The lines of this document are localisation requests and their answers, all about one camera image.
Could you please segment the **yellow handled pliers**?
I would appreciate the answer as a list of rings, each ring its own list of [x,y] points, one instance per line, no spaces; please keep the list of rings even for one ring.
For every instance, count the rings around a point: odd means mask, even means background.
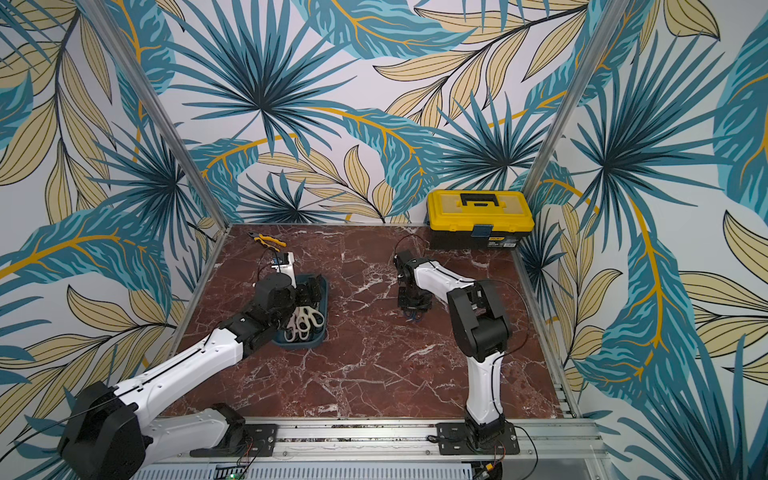
[[[265,235],[265,234],[261,234],[253,231],[250,231],[248,235],[253,241],[260,244],[262,247],[272,250],[274,252],[280,252],[282,249],[287,247],[287,244],[285,242],[269,235]]]

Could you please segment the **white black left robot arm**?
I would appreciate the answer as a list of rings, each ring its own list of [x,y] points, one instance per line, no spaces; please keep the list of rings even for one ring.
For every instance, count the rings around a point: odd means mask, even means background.
[[[298,308],[320,302],[326,292],[320,275],[296,282],[275,273],[258,281],[251,301],[203,340],[114,386],[96,382],[83,389],[58,443],[59,456],[80,479],[129,479],[179,454],[227,457],[267,446],[267,436],[249,432],[244,417],[225,403],[181,417],[160,415],[273,341]]]

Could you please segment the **blue handled scissors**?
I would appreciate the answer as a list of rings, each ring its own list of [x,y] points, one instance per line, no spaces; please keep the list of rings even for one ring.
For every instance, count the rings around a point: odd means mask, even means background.
[[[426,314],[425,310],[405,310],[404,314],[408,322],[419,323]]]

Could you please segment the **yellow black plastic toolbox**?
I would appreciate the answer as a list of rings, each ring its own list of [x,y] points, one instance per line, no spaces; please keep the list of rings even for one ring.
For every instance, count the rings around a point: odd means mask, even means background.
[[[517,191],[435,190],[427,196],[427,216],[435,250],[513,248],[535,226]]]

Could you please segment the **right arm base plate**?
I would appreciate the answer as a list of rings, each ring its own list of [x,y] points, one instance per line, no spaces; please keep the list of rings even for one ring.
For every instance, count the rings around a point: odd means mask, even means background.
[[[444,456],[517,455],[520,446],[514,426],[504,420],[477,426],[469,422],[442,422],[427,437]]]

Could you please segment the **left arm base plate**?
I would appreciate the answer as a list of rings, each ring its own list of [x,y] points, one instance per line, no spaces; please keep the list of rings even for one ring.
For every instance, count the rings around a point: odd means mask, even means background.
[[[194,449],[193,458],[271,457],[277,437],[277,424],[230,426],[224,437],[213,447]]]

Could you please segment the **teal plastic storage box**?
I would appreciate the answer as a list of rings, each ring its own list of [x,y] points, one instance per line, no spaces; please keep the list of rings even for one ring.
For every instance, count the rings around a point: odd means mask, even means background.
[[[327,334],[327,314],[328,314],[328,282],[322,275],[299,275],[298,280],[303,280],[307,277],[322,277],[323,278],[323,299],[320,304],[315,308],[320,311],[325,317],[325,326],[317,333],[315,333],[308,341],[289,343],[285,340],[285,329],[280,330],[276,337],[272,340],[272,343],[285,350],[306,350],[312,349],[320,344],[326,338]]]

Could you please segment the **aluminium mounting rail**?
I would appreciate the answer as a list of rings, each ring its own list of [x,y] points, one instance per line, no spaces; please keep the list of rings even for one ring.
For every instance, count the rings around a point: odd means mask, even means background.
[[[237,417],[228,421],[207,409],[195,415],[160,417],[141,430],[137,441],[120,440],[109,448],[110,465],[122,465],[135,474],[150,464],[172,457],[191,457],[194,449],[216,445],[230,426],[277,424],[271,457],[298,461],[381,460],[421,461],[428,457],[478,462],[530,458],[536,465],[545,460],[581,459],[595,479],[615,479],[618,474],[597,426],[586,419],[516,420],[511,424],[518,437],[517,455],[444,456],[427,437],[436,425],[458,420],[434,419],[327,419]]]

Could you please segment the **white handled scissors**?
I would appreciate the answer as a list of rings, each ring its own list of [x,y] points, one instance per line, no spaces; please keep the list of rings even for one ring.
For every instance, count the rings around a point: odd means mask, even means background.
[[[289,343],[308,341],[325,326],[325,317],[311,306],[297,307],[285,327],[285,340]]]

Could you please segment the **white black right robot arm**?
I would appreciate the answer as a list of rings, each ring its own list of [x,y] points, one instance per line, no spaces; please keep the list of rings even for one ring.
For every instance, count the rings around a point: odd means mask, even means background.
[[[396,253],[398,307],[417,322],[435,301],[447,308],[455,343],[467,359],[469,393],[465,403],[468,438],[478,445],[503,432],[500,367],[511,331],[502,298],[493,283],[449,270],[438,261]]]

